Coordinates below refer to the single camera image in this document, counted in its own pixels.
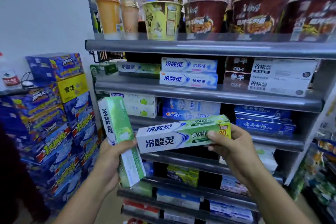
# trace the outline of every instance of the store floor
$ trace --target store floor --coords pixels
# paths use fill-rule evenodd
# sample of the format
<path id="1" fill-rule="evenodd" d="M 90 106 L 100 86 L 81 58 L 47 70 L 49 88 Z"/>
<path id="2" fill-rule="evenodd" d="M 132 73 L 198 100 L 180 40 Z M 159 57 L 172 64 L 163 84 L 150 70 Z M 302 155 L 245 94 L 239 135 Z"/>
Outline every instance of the store floor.
<path id="1" fill-rule="evenodd" d="M 123 200 L 122 198 L 117 197 L 116 193 L 117 190 L 115 189 L 106 197 L 94 224 L 122 224 L 124 221 L 129 219 L 128 217 L 120 214 L 120 208 Z M 309 207 L 302 195 L 299 195 L 296 203 L 314 224 L 321 224 L 316 214 Z M 45 224 L 52 224 L 52 222 L 53 219 L 50 219 Z M 14 224 L 35 224 L 35 222 L 32 221 L 28 211 L 23 208 L 20 211 L 19 218 Z"/>

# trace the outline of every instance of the left hand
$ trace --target left hand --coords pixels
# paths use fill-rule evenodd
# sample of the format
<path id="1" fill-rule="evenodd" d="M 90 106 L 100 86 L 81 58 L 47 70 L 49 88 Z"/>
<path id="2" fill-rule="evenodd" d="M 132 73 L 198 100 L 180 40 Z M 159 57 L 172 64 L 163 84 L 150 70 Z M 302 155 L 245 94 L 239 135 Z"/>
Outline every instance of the left hand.
<path id="1" fill-rule="evenodd" d="M 105 139 L 100 146 L 99 155 L 90 174 L 103 195 L 110 193 L 119 182 L 117 168 L 119 157 L 125 151 L 135 147 L 137 140 L 127 140 L 111 146 Z"/>

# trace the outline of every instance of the yellow noodle cup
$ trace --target yellow noodle cup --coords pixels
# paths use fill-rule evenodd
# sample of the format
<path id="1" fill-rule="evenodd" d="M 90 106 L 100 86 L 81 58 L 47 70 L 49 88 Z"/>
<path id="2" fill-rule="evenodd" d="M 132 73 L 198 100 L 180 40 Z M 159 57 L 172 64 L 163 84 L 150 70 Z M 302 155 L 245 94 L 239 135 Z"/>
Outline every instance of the yellow noodle cup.
<path id="1" fill-rule="evenodd" d="M 142 5 L 145 12 L 148 39 L 177 40 L 182 5 L 170 1 L 147 2 Z"/>

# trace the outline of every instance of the green toothpaste box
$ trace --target green toothpaste box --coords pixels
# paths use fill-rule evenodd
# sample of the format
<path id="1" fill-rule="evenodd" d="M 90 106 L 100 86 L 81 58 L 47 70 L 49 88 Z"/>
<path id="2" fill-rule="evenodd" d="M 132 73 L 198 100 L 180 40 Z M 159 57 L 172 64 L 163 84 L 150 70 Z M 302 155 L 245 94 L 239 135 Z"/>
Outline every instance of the green toothpaste box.
<path id="1" fill-rule="evenodd" d="M 231 138 L 231 123 L 225 115 L 139 128 L 136 135 L 141 153 L 207 145 L 209 130 Z"/>
<path id="2" fill-rule="evenodd" d="M 105 97 L 98 102 L 98 106 L 110 144 L 113 145 L 114 136 L 115 144 L 134 139 L 122 97 Z M 119 176 L 123 187 L 132 187 L 146 176 L 137 147 L 121 154 Z"/>

